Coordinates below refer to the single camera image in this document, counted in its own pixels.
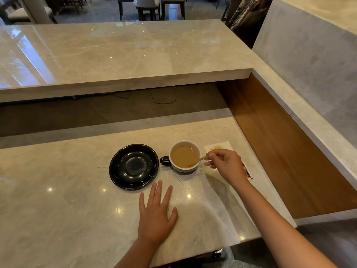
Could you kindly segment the person's left hand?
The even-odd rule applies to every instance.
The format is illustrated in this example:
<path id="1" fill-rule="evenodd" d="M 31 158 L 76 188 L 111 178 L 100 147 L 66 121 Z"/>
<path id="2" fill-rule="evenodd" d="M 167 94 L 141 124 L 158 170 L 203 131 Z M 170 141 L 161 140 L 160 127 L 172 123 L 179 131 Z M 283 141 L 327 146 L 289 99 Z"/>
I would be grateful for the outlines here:
<path id="1" fill-rule="evenodd" d="M 157 183 L 155 182 L 150 190 L 147 204 L 145 204 L 145 215 L 139 220 L 138 236 L 146 236 L 158 242 L 164 243 L 172 230 L 168 227 L 168 207 L 172 194 L 172 185 L 170 185 L 161 200 L 161 206 L 159 210 L 154 209 L 154 195 L 156 191 Z"/>

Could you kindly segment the person's right hand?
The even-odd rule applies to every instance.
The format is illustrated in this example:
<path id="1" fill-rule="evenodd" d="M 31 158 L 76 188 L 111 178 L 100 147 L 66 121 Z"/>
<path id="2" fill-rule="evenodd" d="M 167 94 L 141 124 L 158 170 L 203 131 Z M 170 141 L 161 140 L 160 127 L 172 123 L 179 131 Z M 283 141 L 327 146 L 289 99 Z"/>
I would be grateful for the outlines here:
<path id="1" fill-rule="evenodd" d="M 241 157 L 232 150 L 214 149 L 206 155 L 215 154 L 213 159 L 221 159 L 222 165 L 211 167 L 217 169 L 219 174 L 229 183 L 235 191 L 238 191 L 242 185 L 248 184 L 248 179 L 243 170 Z"/>

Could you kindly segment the person's right forearm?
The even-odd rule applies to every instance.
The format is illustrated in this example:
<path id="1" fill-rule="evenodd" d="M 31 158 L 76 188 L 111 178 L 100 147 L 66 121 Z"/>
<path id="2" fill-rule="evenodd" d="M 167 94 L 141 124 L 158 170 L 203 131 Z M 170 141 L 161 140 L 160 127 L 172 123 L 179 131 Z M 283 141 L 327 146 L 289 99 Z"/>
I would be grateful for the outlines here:
<path id="1" fill-rule="evenodd" d="M 337 268 L 245 178 L 232 181 L 279 268 Z"/>

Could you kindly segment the person's left forearm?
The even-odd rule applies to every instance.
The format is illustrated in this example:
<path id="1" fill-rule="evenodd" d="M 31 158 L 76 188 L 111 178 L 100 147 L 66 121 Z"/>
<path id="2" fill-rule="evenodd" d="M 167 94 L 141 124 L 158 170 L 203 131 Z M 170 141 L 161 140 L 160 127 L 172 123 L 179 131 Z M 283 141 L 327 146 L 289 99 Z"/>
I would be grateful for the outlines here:
<path id="1" fill-rule="evenodd" d="M 139 237 L 113 268 L 149 268 L 161 244 L 146 236 Z"/>

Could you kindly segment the white paper napkin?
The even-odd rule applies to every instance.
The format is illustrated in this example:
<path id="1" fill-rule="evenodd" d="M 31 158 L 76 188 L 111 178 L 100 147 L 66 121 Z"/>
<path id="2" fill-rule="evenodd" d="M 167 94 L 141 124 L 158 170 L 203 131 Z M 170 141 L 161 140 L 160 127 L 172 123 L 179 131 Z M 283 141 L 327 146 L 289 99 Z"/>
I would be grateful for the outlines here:
<path id="1" fill-rule="evenodd" d="M 206 153 L 208 153 L 208 152 L 210 152 L 210 151 L 212 151 L 214 149 L 234 150 L 229 141 L 215 143 L 215 144 L 209 144 L 209 145 L 205 145 L 204 146 L 204 151 Z"/>

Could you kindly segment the light brown coffee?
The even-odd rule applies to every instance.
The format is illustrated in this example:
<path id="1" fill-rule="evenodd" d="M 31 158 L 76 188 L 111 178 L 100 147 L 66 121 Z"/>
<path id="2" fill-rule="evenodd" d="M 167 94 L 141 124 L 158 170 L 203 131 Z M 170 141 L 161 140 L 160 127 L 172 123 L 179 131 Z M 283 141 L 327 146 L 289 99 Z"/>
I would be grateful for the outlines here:
<path id="1" fill-rule="evenodd" d="M 191 168 L 197 164 L 199 153 L 192 145 L 179 145 L 171 151 L 171 162 L 180 168 Z"/>

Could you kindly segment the black cup with white inside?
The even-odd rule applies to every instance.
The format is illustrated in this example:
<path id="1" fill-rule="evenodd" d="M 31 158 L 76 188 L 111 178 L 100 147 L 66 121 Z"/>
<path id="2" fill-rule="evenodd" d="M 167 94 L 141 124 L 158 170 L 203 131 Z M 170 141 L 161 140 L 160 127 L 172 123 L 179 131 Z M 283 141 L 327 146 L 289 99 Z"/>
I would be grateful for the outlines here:
<path id="1" fill-rule="evenodd" d="M 191 173 L 200 164 L 201 152 L 199 147 L 192 141 L 182 140 L 174 143 L 168 155 L 160 159 L 162 166 L 171 166 L 180 173 Z"/>

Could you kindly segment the black saucer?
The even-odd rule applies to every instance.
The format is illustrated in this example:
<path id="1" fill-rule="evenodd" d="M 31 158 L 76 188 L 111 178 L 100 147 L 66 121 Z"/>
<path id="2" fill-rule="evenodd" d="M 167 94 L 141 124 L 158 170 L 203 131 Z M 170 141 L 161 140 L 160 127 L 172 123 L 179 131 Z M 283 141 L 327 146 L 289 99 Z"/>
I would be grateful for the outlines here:
<path id="1" fill-rule="evenodd" d="M 158 165 L 158 155 L 153 148 L 144 144 L 131 144 L 113 156 L 109 164 L 109 176 L 121 189 L 140 190 L 156 178 Z"/>

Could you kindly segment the dark display stand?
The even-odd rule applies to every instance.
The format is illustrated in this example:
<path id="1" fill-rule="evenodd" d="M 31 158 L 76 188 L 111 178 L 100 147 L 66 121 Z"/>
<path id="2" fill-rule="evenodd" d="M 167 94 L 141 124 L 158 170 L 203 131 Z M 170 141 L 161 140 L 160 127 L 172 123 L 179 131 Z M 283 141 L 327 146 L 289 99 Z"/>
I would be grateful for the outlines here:
<path id="1" fill-rule="evenodd" d="M 250 49 L 273 0 L 226 0 L 221 21 Z"/>

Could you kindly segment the white pillar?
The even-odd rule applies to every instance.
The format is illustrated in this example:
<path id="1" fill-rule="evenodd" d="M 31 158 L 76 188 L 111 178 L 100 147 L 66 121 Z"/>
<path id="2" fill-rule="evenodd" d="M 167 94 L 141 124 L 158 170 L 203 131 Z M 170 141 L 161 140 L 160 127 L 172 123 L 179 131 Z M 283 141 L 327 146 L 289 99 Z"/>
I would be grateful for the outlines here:
<path id="1" fill-rule="evenodd" d="M 19 0 L 22 8 L 27 13 L 31 23 L 34 25 L 52 24 L 53 13 L 47 13 L 45 0 Z"/>

